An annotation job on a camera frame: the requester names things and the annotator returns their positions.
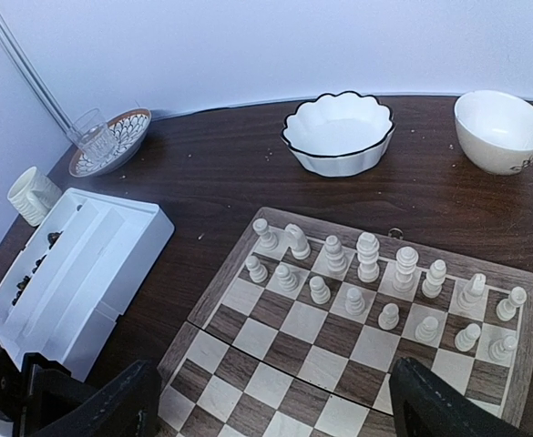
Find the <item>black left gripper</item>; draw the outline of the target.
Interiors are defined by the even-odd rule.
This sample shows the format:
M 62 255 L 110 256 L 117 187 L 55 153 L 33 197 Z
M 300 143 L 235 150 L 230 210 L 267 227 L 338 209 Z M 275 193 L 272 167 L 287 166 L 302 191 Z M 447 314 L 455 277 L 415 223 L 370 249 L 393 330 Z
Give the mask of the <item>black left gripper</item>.
M 14 424 L 14 436 L 27 436 L 56 422 L 96 394 L 71 377 L 57 361 L 27 353 L 17 368 L 0 348 L 0 420 Z

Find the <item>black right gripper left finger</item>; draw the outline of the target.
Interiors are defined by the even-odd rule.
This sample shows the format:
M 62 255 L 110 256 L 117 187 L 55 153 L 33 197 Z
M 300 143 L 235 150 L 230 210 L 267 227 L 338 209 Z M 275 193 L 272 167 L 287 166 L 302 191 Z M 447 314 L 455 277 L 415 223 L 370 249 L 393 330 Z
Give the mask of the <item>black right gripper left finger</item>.
M 159 373 L 134 361 L 99 390 L 63 373 L 43 371 L 33 407 L 35 436 L 154 436 Z

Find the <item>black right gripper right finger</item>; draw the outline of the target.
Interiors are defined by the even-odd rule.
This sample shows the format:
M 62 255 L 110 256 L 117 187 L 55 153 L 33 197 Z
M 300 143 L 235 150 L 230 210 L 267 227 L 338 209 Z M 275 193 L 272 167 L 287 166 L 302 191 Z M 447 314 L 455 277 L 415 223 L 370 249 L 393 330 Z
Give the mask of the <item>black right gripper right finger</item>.
M 414 358 L 398 360 L 389 390 L 398 436 L 519 436 Z

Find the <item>white plastic compartment tray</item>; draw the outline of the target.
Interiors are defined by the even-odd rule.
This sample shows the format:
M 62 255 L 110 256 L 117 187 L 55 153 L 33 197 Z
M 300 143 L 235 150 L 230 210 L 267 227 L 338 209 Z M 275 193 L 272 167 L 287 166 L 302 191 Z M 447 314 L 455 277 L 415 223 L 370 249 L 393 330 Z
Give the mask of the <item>white plastic compartment tray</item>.
M 0 283 L 0 346 L 84 381 L 174 233 L 159 205 L 69 188 Z

